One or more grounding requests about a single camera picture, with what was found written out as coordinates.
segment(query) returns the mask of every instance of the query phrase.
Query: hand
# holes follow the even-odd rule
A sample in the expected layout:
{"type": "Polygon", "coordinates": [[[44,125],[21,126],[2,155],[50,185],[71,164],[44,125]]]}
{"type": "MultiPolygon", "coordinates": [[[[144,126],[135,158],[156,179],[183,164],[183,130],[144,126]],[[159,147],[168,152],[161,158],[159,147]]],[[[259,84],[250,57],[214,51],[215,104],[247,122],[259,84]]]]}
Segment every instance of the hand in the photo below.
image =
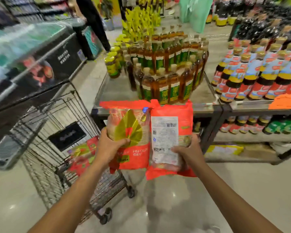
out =
{"type": "Polygon", "coordinates": [[[191,167],[200,167],[206,165],[204,155],[199,145],[200,139],[197,134],[192,135],[191,145],[187,148],[182,146],[173,146],[171,151],[181,155],[187,164],[191,167]]]}
{"type": "Polygon", "coordinates": [[[95,154],[95,161],[99,162],[104,167],[108,166],[108,163],[115,157],[118,149],[130,143],[130,139],[124,138],[119,141],[113,141],[107,136],[107,129],[101,130],[101,135],[97,145],[97,151],[95,154]]]}

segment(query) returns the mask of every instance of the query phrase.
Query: rice bag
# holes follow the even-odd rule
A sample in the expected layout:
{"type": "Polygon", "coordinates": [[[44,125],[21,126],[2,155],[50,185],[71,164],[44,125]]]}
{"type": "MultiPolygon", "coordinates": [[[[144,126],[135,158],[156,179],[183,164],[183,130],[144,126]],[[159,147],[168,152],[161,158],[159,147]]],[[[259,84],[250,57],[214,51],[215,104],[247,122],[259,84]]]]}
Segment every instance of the rice bag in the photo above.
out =
{"type": "Polygon", "coordinates": [[[110,139],[130,139],[109,163],[110,172],[116,169],[147,168],[150,154],[151,103],[140,101],[104,101],[100,106],[109,109],[107,132],[110,139]]]}
{"type": "Polygon", "coordinates": [[[195,176],[183,158],[172,152],[172,146],[188,147],[192,138],[192,102],[185,105],[159,106],[151,100],[151,165],[146,171],[147,180],[162,175],[179,174],[195,176]]]}
{"type": "Polygon", "coordinates": [[[95,136],[67,151],[72,162],[68,169],[70,172],[75,172],[78,176],[81,176],[89,165],[93,163],[98,140],[99,137],[95,136]]]}

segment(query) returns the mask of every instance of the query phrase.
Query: plastic bag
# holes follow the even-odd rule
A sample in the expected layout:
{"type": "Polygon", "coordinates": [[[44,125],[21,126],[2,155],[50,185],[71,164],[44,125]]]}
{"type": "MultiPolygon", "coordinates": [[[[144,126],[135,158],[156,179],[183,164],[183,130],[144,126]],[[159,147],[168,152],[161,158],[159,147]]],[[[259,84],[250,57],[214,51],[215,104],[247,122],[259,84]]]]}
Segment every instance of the plastic bag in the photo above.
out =
{"type": "Polygon", "coordinates": [[[183,158],[172,152],[172,146],[189,146],[192,138],[192,102],[185,105],[160,106],[151,100],[151,166],[146,171],[147,180],[168,174],[195,176],[183,158]]]}
{"type": "Polygon", "coordinates": [[[147,168],[150,154],[151,103],[140,101],[103,101],[100,106],[110,110],[107,132],[117,141],[129,138],[130,144],[121,147],[109,163],[110,173],[116,169],[147,168]]]}
{"type": "Polygon", "coordinates": [[[75,146],[67,151],[72,161],[69,168],[70,172],[75,172],[78,176],[81,176],[89,165],[93,163],[98,140],[99,137],[95,136],[83,144],[75,146]]]}

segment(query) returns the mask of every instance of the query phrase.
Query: white label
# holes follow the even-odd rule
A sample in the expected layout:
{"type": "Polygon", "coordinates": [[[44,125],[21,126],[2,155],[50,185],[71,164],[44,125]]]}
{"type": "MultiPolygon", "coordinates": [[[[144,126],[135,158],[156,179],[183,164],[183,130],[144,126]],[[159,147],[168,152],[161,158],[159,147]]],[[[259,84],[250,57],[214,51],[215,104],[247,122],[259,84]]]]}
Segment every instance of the white label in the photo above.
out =
{"type": "Polygon", "coordinates": [[[152,160],[179,165],[179,155],[170,150],[179,144],[178,117],[151,117],[152,160]]]}
{"type": "Polygon", "coordinates": [[[165,86],[165,87],[162,87],[162,88],[159,88],[159,91],[165,91],[165,90],[167,90],[168,89],[168,86],[165,86]]]}
{"type": "Polygon", "coordinates": [[[190,80],[190,81],[187,81],[187,82],[185,83],[185,85],[186,85],[186,86],[187,86],[187,85],[190,85],[190,84],[192,83],[192,81],[193,81],[193,79],[190,80]]]}
{"type": "Polygon", "coordinates": [[[142,85],[142,88],[145,89],[145,90],[151,91],[151,87],[148,87],[148,86],[142,85]]]}
{"type": "Polygon", "coordinates": [[[177,82],[177,83],[171,84],[170,86],[173,88],[173,87],[176,87],[176,86],[179,86],[179,85],[180,85],[180,82],[177,82]]]}

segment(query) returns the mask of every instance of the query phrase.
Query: orange price tag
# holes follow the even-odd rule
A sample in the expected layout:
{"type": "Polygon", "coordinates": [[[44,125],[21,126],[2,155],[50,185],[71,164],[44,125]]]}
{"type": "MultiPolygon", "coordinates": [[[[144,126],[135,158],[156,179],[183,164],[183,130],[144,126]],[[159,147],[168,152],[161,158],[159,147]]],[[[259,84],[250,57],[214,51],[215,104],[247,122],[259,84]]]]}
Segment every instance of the orange price tag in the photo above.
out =
{"type": "Polygon", "coordinates": [[[268,106],[269,110],[291,109],[291,94],[282,94],[277,96],[268,106]]]}

